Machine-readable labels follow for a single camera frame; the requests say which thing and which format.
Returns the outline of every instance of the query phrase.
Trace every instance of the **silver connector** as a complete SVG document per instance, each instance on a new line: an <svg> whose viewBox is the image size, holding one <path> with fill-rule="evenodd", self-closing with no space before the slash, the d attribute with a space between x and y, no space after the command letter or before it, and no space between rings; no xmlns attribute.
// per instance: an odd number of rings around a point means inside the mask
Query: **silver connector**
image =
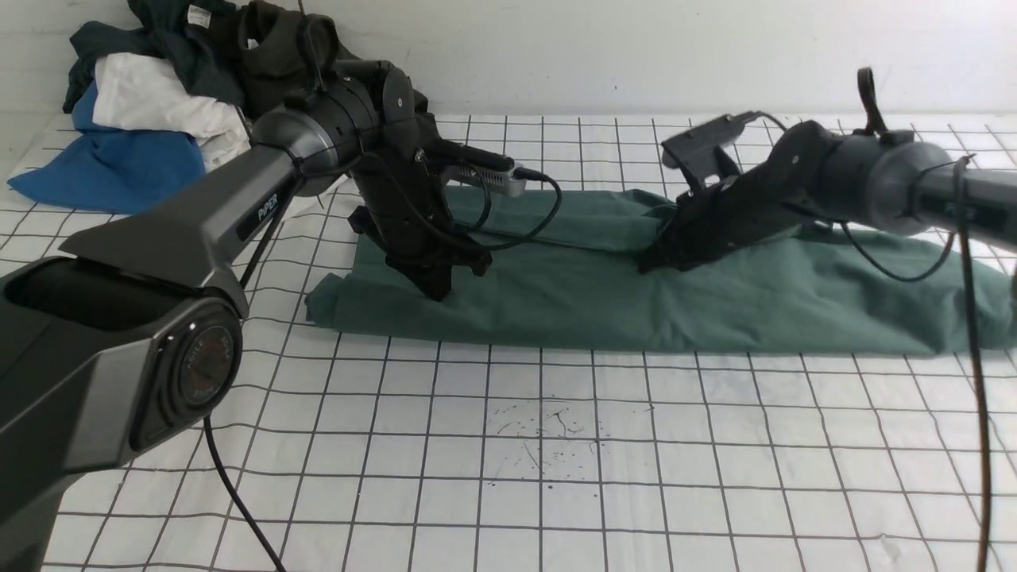
<svg viewBox="0 0 1017 572"><path fill-rule="evenodd" d="M516 197L526 190L526 181L513 177L511 171L492 171L483 167L452 167L452 180L477 188L487 187L491 192Z"/></svg>

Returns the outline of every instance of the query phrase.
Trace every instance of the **white cloth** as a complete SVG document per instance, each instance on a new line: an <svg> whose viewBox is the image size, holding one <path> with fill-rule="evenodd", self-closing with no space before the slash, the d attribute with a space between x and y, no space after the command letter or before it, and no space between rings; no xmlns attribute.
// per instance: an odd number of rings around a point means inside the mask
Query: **white cloth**
<svg viewBox="0 0 1017 572"><path fill-rule="evenodd" d="M201 150L206 172L250 149L236 108L188 94L167 60L111 54L96 62L95 77L98 125L188 133Z"/></svg>

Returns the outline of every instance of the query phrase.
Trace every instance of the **pile of clothes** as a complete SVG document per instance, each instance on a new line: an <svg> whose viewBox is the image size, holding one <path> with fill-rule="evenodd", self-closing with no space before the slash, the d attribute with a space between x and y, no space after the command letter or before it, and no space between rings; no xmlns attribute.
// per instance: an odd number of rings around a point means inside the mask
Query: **pile of clothes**
<svg viewBox="0 0 1017 572"><path fill-rule="evenodd" d="M70 38L78 59L63 111L81 135L8 181L25 196L140 213L249 149L249 120L309 85L299 12L263 0L127 3L140 28L89 21ZM327 32L310 30L316 53L357 59Z"/></svg>

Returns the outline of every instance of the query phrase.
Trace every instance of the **grid mat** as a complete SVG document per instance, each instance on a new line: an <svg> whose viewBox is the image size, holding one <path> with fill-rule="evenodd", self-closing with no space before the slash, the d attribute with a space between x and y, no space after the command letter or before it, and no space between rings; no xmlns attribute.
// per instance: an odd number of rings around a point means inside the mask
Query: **grid mat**
<svg viewBox="0 0 1017 572"><path fill-rule="evenodd" d="M686 187L661 168L657 144L703 119L441 116L439 128L566 190L674 198ZM1017 170L1017 117L888 119L955 157L976 152L973 167ZM734 148L742 167L777 134L746 128ZM73 135L56 118L17 171ZM213 414L228 472L289 570L973 569L966 356L618 354L339 335L310 326L301 297L348 271L344 217L358 197L347 184L322 199L281 227L255 274L242 369ZM8 189L0 273L111 218ZM1013 254L973 248L1013 272ZM991 569L1017 572L1014 355L990 353L985 373ZM45 570L270 570L199 438L192 427L71 487Z"/></svg>

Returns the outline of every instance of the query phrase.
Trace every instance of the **robotic arm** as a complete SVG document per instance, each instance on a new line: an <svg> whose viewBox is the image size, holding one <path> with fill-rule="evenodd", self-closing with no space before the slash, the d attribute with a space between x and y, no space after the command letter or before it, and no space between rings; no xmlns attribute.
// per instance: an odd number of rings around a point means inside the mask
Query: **robotic arm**
<svg viewBox="0 0 1017 572"><path fill-rule="evenodd" d="M61 249L76 258L0 277L0 569L38 569L78 476L129 462L223 399L248 314L232 264L294 195L350 174L365 203L354 229L429 298L448 293L453 266L484 274L490 251L454 224L444 185L518 194L540 174L442 139L415 97L388 62L341 62L259 119L250 151L69 237Z"/></svg>
<svg viewBox="0 0 1017 572"><path fill-rule="evenodd" d="M365 203L354 230L433 300L448 293L453 266L481 276L491 264L494 248L453 222L442 188L456 179L515 195L541 175L442 139L388 62L342 62L323 79L262 117L250 151L177 196L74 234L61 247L74 259L0 277L0 459L13 467L0 488L0 569L39 568L78 476L129 462L223 399L248 313L232 264L294 195L313 193L307 181L350 174ZM689 271L809 221L952 228L949 156L870 115L875 127L849 135L796 125L745 173L723 147L759 113L664 141L664 164L692 191L638 269ZM972 235L1013 246L1017 174L965 178Z"/></svg>
<svg viewBox="0 0 1017 572"><path fill-rule="evenodd" d="M637 256L640 272L690 271L810 222L855 222L904 236L930 227L955 231L954 161L912 131L886 128L869 68L859 70L858 89L869 113L864 129L839 134L799 123L744 173L723 148L763 113L724 115L661 144L664 165L680 169L691 191ZM1017 246L1017 173L968 171L964 184L970 236Z"/></svg>

